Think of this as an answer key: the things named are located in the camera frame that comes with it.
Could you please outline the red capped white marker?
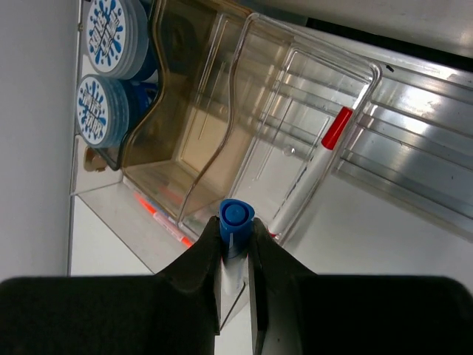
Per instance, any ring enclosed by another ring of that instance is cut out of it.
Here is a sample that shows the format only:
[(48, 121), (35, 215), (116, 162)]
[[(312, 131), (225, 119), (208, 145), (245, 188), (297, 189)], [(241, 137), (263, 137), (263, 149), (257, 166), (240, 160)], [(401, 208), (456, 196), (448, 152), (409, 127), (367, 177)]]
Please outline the red capped white marker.
[(272, 237), (281, 234), (289, 226), (290, 221), (300, 210), (313, 187), (319, 182), (352, 114), (353, 111), (347, 107), (343, 107), (337, 114), (320, 144), (315, 148), (312, 158), (290, 188), (284, 203), (269, 223), (268, 231)]

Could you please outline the orange highlighter pen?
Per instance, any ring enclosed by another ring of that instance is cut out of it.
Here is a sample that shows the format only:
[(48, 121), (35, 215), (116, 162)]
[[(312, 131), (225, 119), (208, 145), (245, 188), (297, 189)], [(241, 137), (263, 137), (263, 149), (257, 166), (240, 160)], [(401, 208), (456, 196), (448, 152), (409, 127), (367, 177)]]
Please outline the orange highlighter pen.
[(138, 203), (153, 217), (153, 219), (162, 226), (175, 240), (182, 243), (186, 248), (194, 245), (194, 241), (181, 231), (173, 220), (163, 212), (157, 205), (144, 197), (139, 192), (133, 192)]

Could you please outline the blue capped marker horizontal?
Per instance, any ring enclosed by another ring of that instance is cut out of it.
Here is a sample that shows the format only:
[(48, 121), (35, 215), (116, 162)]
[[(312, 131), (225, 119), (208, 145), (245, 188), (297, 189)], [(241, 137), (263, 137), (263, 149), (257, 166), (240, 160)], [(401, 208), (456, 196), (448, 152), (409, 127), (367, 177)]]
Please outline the blue capped marker horizontal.
[(220, 238), (222, 246), (222, 287), (230, 296), (243, 287), (243, 267), (253, 230), (255, 211), (248, 203), (225, 199), (220, 204)]

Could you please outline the blue white tape roll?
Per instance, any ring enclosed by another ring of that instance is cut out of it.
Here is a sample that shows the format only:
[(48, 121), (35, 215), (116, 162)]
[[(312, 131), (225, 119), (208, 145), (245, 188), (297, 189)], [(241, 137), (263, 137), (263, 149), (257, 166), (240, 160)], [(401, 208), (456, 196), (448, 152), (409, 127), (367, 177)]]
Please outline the blue white tape roll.
[(150, 1), (93, 1), (86, 16), (86, 53), (100, 75), (156, 84), (150, 44)]

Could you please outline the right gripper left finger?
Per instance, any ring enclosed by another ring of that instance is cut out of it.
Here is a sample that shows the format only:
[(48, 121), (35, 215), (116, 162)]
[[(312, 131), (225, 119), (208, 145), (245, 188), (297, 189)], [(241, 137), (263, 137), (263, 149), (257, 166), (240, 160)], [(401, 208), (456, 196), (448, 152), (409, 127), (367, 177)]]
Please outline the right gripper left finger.
[(18, 277), (1, 284), (3, 354), (212, 354), (220, 228), (153, 275)]

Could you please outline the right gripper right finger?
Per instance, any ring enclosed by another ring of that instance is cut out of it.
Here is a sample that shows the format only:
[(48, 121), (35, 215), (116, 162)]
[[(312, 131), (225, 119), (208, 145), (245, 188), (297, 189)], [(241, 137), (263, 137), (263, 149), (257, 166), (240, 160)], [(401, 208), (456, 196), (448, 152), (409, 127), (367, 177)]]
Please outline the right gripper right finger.
[(255, 354), (472, 352), (472, 294), (456, 280), (317, 274), (260, 220), (248, 256)]

